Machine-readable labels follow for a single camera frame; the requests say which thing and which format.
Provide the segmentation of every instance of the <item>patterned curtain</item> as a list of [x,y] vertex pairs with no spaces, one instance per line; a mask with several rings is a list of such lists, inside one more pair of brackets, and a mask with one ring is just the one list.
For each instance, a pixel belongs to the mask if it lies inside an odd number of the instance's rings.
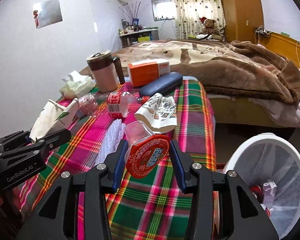
[[198,35],[203,25],[199,17],[213,19],[220,29],[226,26],[221,0],[174,0],[177,7],[176,34],[179,39]]

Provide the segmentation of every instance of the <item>label on lid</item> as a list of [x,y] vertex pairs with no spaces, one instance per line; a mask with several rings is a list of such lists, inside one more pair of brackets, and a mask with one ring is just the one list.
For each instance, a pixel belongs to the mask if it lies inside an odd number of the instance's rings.
[[131,147],[126,168],[131,176],[144,178],[167,155],[170,139],[166,135],[153,135]]
[[120,111],[120,100],[122,92],[112,92],[107,98],[109,116],[112,118],[124,118]]

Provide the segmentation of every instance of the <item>trash can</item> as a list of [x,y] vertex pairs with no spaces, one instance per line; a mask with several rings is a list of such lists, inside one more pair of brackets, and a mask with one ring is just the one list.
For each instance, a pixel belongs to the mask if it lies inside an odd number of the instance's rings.
[[235,170],[248,186],[272,179],[277,190],[270,210],[280,239],[300,218],[300,154],[288,141],[273,133],[254,136],[234,152],[224,172]]

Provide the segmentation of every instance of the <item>orange and white box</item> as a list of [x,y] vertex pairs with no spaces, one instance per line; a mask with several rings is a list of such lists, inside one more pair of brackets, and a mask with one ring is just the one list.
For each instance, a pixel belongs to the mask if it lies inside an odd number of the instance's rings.
[[146,59],[128,64],[130,82],[134,87],[144,86],[170,73],[167,59]]

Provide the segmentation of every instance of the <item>window frame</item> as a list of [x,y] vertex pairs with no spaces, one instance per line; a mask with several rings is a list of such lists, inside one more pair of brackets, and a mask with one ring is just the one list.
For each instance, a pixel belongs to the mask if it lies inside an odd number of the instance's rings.
[[174,18],[166,17],[166,18],[157,18],[157,19],[155,18],[155,15],[154,15],[154,6],[156,6],[159,3],[164,3],[164,2],[173,2],[174,3],[174,0],[151,0],[152,15],[153,15],[153,20],[155,22],[165,21],[165,20],[175,20],[176,19],[176,17],[174,17]]

